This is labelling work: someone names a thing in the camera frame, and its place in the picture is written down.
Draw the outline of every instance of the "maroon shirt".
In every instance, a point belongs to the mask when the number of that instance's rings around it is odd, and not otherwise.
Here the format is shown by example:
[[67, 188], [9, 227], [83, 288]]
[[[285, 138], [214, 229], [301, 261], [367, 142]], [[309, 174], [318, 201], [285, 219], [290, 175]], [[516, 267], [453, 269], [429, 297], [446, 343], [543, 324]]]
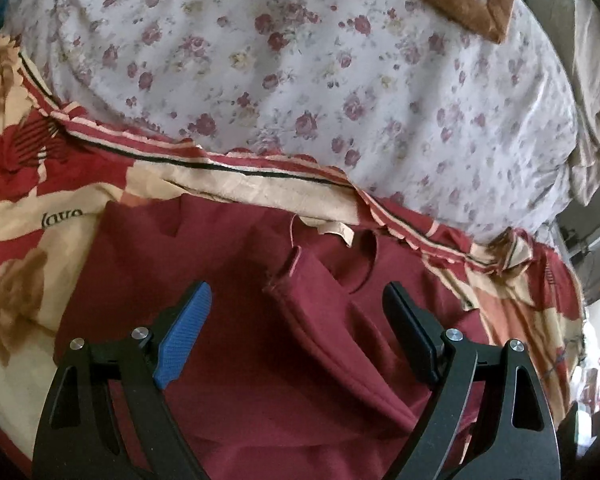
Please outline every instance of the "maroon shirt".
[[[288, 212], [183, 195], [109, 203], [56, 338], [127, 336], [175, 304], [187, 285], [213, 291], [206, 325], [165, 390], [212, 480], [376, 480], [427, 402], [382, 313], [399, 281], [444, 328], [486, 343], [478, 311], [388, 235], [354, 246]], [[472, 394], [461, 428], [475, 419]], [[119, 416], [128, 432], [128, 416]], [[129, 453], [137, 443], [127, 442]]]

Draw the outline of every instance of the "white floral sheet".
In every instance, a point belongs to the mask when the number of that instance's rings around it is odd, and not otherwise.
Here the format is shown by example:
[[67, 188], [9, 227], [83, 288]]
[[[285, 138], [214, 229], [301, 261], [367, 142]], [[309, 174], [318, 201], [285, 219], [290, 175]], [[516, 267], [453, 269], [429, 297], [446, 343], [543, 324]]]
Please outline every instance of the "white floral sheet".
[[481, 241], [569, 201], [576, 105], [520, 0], [501, 45], [421, 0], [11, 0], [6, 31], [96, 118], [311, 155]]

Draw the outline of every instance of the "striped fabric border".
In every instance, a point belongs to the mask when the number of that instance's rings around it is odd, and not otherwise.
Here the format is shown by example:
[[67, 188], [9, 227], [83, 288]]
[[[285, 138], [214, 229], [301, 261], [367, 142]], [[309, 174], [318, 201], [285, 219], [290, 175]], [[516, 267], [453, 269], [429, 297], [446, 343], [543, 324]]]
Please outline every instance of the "striped fabric border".
[[115, 129], [86, 117], [87, 111], [79, 104], [61, 106], [46, 90], [44, 82], [36, 76], [30, 61], [20, 54], [24, 86], [33, 99], [34, 106], [41, 114], [54, 118], [65, 127], [67, 133], [82, 142], [106, 151], [149, 162], [168, 162], [189, 168], [207, 168], [219, 171], [238, 171], [243, 174], [256, 174], [275, 178], [300, 178], [356, 190], [368, 206], [371, 216], [381, 226], [387, 227], [395, 237], [405, 240], [412, 248], [428, 256], [451, 263], [464, 264], [474, 272], [490, 273], [502, 268], [499, 261], [482, 261], [456, 247], [433, 241], [439, 224], [432, 221], [427, 233], [416, 229], [407, 220], [395, 215], [369, 193], [354, 186], [346, 174], [331, 167], [320, 166], [308, 156], [255, 155], [248, 150], [229, 152], [226, 155], [209, 153], [193, 141], [173, 144], [157, 139], [149, 139], [129, 130]]

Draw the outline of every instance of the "metal screw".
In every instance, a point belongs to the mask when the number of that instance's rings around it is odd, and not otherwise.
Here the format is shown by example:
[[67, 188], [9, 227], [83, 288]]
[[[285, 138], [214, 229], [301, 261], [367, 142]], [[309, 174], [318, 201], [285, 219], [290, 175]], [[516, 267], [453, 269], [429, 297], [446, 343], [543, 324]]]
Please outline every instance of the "metal screw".
[[131, 331], [131, 337], [141, 341], [149, 335], [149, 329], [145, 326], [139, 326]]
[[82, 339], [81, 337], [77, 337], [69, 343], [69, 348], [71, 350], [79, 350], [83, 346], [84, 346], [84, 339]]
[[514, 352], [522, 352], [525, 349], [525, 345], [520, 339], [512, 339], [509, 341], [509, 346]]
[[450, 328], [445, 332], [446, 336], [451, 339], [451, 341], [462, 341], [462, 332], [460, 332], [457, 328]]

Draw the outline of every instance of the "blue gripper pad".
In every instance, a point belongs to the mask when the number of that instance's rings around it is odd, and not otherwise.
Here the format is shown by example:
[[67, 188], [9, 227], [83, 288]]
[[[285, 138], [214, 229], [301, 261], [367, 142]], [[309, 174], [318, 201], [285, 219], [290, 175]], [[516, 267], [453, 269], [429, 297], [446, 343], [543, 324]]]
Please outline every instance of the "blue gripper pad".
[[211, 287], [201, 282], [158, 347], [154, 381], [161, 390], [182, 373], [210, 309]]

